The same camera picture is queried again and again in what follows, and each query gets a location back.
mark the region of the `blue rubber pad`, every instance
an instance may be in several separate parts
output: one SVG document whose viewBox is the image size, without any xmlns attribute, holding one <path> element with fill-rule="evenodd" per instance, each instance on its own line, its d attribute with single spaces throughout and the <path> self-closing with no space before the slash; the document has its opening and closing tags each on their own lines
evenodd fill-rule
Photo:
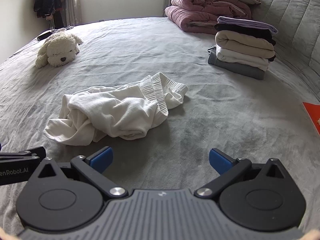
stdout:
<svg viewBox="0 0 320 240">
<path fill-rule="evenodd" d="M 112 148 L 108 148 L 90 160 L 89 166 L 99 173 L 103 173 L 113 162 Z"/>
<path fill-rule="evenodd" d="M 220 175 L 231 169 L 234 165 L 231 161 L 223 157 L 220 153 L 211 149 L 209 153 L 209 163 Z"/>
</svg>

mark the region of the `white plush toy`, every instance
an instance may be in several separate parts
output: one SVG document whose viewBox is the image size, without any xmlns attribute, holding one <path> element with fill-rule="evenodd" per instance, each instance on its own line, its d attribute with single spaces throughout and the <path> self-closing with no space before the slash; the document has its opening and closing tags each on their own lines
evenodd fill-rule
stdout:
<svg viewBox="0 0 320 240">
<path fill-rule="evenodd" d="M 53 67 L 60 67 L 69 63 L 75 59 L 82 43 L 77 35 L 63 30 L 52 34 L 39 49 L 36 67 L 42 68 L 48 63 Z"/>
</svg>

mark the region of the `orange paper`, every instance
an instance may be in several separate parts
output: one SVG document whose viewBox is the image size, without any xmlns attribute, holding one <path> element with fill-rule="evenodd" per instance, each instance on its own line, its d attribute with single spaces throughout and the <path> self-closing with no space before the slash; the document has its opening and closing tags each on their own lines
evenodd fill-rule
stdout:
<svg viewBox="0 0 320 240">
<path fill-rule="evenodd" d="M 318 120 L 320 119 L 320 105 L 313 105 L 306 102 L 302 103 L 320 135 L 320 125 L 318 123 Z"/>
</svg>

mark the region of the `wall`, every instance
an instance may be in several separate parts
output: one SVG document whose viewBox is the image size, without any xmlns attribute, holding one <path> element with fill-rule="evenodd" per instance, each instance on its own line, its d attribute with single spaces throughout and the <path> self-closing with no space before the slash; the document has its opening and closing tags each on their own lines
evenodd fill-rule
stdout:
<svg viewBox="0 0 320 240">
<path fill-rule="evenodd" d="M 80 0 L 83 24 L 99 20 L 161 17 L 163 0 Z"/>
<path fill-rule="evenodd" d="M 34 0 L 0 0 L 0 64 L 48 28 L 37 18 Z"/>
</svg>

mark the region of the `pink blanket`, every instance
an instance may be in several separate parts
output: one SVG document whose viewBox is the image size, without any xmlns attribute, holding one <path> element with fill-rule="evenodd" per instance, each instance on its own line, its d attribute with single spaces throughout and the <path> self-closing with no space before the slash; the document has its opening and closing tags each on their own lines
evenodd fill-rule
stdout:
<svg viewBox="0 0 320 240">
<path fill-rule="evenodd" d="M 239 0 L 171 0 L 165 14 L 185 32 L 216 34 L 219 16 L 251 20 L 250 8 Z"/>
</svg>

